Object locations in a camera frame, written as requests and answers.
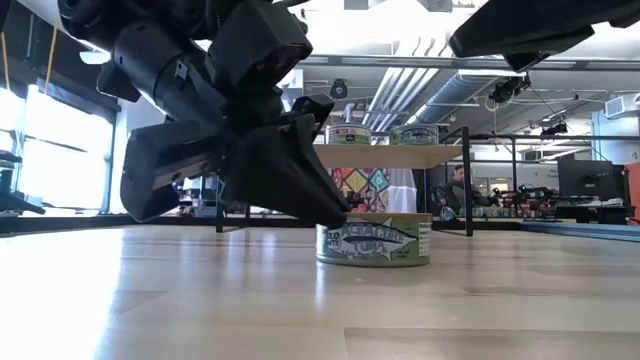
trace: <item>tuna can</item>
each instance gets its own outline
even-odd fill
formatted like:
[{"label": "tuna can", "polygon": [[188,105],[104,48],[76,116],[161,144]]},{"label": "tuna can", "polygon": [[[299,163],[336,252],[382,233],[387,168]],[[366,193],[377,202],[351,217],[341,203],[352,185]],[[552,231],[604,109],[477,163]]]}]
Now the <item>tuna can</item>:
[{"label": "tuna can", "polygon": [[435,125],[405,125],[389,131],[390,145],[438,145]]},{"label": "tuna can", "polygon": [[317,228],[316,258],[360,267],[408,267],[430,261],[430,214],[349,213],[340,229]]},{"label": "tuna can", "polygon": [[329,127],[331,145],[371,145],[371,129],[359,124],[340,124]]}]

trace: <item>person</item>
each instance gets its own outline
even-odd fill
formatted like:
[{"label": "person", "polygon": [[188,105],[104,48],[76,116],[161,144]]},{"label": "person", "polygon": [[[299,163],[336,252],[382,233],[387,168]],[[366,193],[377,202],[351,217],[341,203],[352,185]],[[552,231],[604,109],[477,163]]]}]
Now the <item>person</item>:
[{"label": "person", "polygon": [[[489,198],[482,196],[478,188],[471,185],[473,206],[491,206]],[[452,179],[440,191],[440,204],[451,208],[460,214],[464,206],[464,166],[458,165],[453,169]]]}]

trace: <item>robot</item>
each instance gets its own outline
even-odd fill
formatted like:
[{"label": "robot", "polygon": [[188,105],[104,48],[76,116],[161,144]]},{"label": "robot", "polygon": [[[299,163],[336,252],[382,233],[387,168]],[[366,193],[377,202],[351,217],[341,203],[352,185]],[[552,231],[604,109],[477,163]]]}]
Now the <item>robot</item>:
[{"label": "robot", "polygon": [[[312,146],[333,102],[307,96],[283,112],[276,88],[313,50],[307,26],[287,10],[307,0],[19,1],[111,54],[98,91],[145,96],[166,114],[165,124],[129,139],[121,197],[133,218],[178,206],[174,182],[216,173],[227,199],[344,224],[350,206]],[[503,54],[520,72],[587,39],[591,24],[638,20],[637,0],[490,0],[450,45],[458,57]],[[207,51],[194,43],[205,39]]]}]

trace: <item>shelf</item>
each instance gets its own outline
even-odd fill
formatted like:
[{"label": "shelf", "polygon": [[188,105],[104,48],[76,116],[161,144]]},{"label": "shelf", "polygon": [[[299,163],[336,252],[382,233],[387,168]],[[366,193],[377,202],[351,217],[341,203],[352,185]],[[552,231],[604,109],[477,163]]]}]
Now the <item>shelf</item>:
[{"label": "shelf", "polygon": [[431,169],[462,155],[461,146],[315,145],[328,168]]}]

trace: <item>computer monitor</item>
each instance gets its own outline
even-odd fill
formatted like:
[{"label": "computer monitor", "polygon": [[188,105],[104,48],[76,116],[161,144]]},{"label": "computer monitor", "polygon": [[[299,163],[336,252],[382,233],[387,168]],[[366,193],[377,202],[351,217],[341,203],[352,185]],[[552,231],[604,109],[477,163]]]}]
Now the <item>computer monitor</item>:
[{"label": "computer monitor", "polygon": [[561,158],[558,177],[562,197],[597,196],[601,201],[614,197],[615,180],[610,161]]}]

